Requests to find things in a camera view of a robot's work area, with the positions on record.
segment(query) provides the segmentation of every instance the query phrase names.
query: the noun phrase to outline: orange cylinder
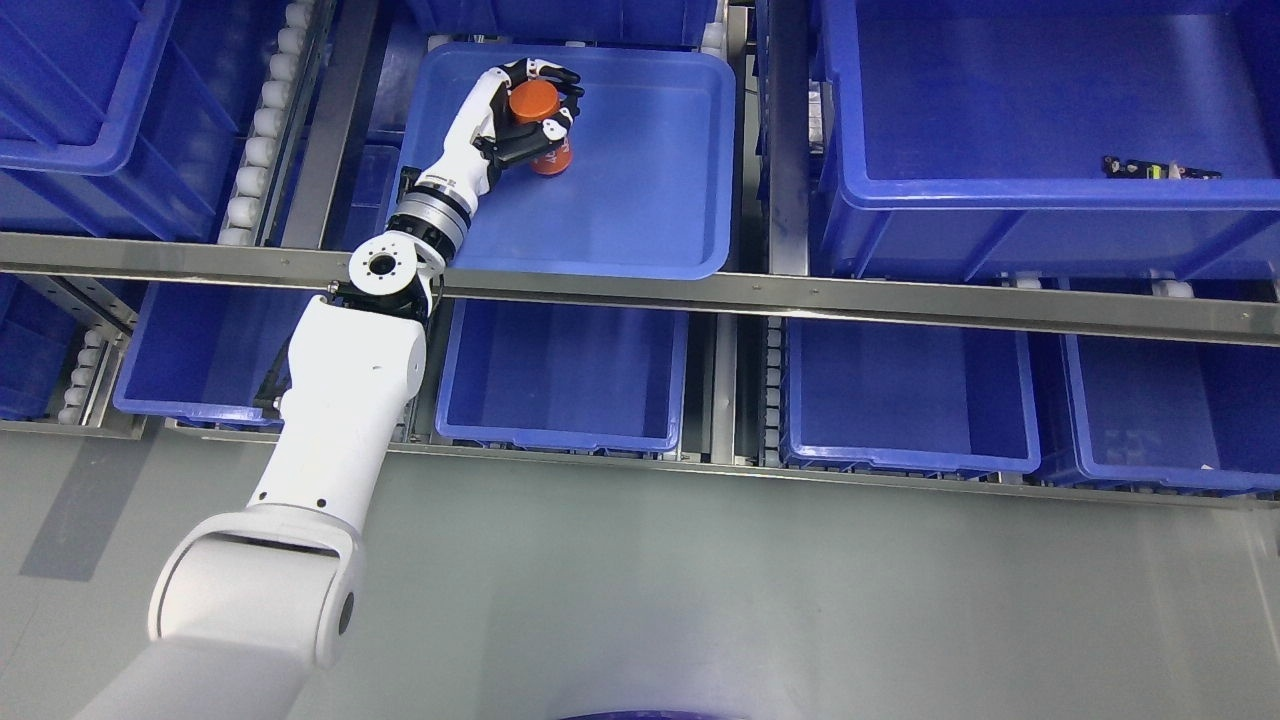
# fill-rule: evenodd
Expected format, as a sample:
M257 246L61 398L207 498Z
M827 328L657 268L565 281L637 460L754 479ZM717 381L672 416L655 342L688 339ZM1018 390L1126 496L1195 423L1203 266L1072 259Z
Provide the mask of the orange cylinder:
M517 123L539 123L559 111L559 91L545 79L531 79L511 91L511 114ZM535 158L534 172L540 176L558 176L573 160L573 150L564 143L550 152Z

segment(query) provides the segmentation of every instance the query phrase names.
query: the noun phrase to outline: shelf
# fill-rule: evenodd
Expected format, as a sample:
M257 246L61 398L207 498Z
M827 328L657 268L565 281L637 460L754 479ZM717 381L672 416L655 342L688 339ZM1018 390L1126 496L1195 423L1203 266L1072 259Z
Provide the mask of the shelf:
M360 0L374 3L375 0ZM298 170L296 197L280 228L285 247L236 247L161 243L0 232L0 272L58 278L120 278L155 282L212 283L329 291L347 277L344 252L324 247L343 224L340 208L349 187L342 178L347 160L358 155L372 104L371 86L385 44L385 13L338 18L334 65L320 85L310 142ZM742 115L746 13L730 10L730 61L739 78ZM808 272L808 1L774 0L769 8L771 61L767 82L771 193L767 237L759 246L736 237L724 272L694 282L451 270L448 299L570 302L686 310L704 314L705 337L691 352L689 429L678 459L627 459L545 454L452 445L430 428L439 360L419 400L407 409L402 442L393 452L521 459L547 462L593 462L854 484L919 487L956 492L1070 498L1106 502L1244 506L1254 498L1211 498L1119 491L1088 491L1024 484L1021 478L992 475L989 482L892 474L836 473L767 468L760 446L764 428L764 370L768 337L764 318L820 318L1010 331L1079 333L1151 340L1242 343L1280 347L1280 304L1149 297L1100 292L1027 290L805 277ZM339 36L339 31L349 29ZM741 149L742 142L737 143ZM737 159L741 177L741 156ZM730 272L749 269L754 272ZM440 327L433 342L443 350ZM40 425L24 423L23 425ZM270 442L270 432L168 427L210 439Z

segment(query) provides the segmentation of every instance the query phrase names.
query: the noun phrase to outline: empty blue bin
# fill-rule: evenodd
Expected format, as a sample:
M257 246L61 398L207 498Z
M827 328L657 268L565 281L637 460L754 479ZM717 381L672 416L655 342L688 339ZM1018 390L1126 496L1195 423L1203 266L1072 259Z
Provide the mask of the empty blue bin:
M283 3L87 5L0 10L0 228L206 240Z
M45 415L76 327L38 291L0 275L0 420Z
M399 150L366 145L343 246L378 234ZM114 402L189 423L274 425L255 397L293 334L311 291L152 283L124 356ZM279 380L288 379L283 369ZM283 389L276 383L265 395Z
M1280 491L1280 350L1043 336L1034 338L1033 357L1041 480Z
M675 450L687 336L685 313L458 302L435 428L525 448Z
M573 163L503 172L480 199L454 266L700 279L728 256L733 73L700 53L452 42L426 54L401 165L439 159L477 77L543 58L582 76Z
M422 29L626 45L696 46L716 0L408 0Z
M819 274L1271 278L1276 0L822 0ZM1107 179L1103 155L1220 170Z
M782 460L841 470L1030 473L1024 333L788 320Z

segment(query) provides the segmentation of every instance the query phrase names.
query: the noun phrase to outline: blue tray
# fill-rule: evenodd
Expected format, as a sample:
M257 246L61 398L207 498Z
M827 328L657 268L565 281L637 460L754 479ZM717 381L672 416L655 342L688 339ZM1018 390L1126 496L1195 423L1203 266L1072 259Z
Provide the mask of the blue tray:
M13 275L0 275L0 420L45 415L76 320Z
M536 56L582 76L573 164L503 173L456 266L699 279L728 255L733 74L696 53L451 44L417 78L401 165L425 168L485 69Z
M283 5L6 4L0 229L207 240Z
M1280 491L1280 350L1043 336L1033 359L1043 410L1039 479L1222 495Z
M782 457L960 473L1039 466L1027 336L790 320Z
M1276 0L819 6L836 117L815 273L1280 272ZM1107 179L1103 155L1225 179Z
M716 0L408 0L422 29L626 45L701 44Z
M687 337L685 313L458 302L436 430L526 448L675 450Z

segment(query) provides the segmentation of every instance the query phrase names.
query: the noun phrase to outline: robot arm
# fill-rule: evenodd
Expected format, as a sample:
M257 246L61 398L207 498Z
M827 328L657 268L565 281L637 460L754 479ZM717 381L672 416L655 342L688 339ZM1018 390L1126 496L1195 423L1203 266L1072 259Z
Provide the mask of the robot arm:
M534 78L556 85L563 95L561 109L539 123L517 124L508 108L511 91ZM579 114L580 79L567 68L531 58L486 70L444 136L440 159L419 174L379 238L412 242L425 273L443 273L466 240L480 196L493 190L502 170L563 145ZM361 284L362 279L369 282ZM364 292L376 292L380 284L365 274L352 281Z
M571 101L558 119L511 127L507 96L529 77L554 78ZM284 429L248 506L205 520L179 543L151 596L151 644L78 719L280 719L311 670L337 660L360 602L374 486L422 383L431 284L503 158L530 159L563 142L577 79L520 60L476 82L444 155L388 231L352 254L352 284L334 299L312 297L303 311L289 341ZM515 151L504 146L511 138Z

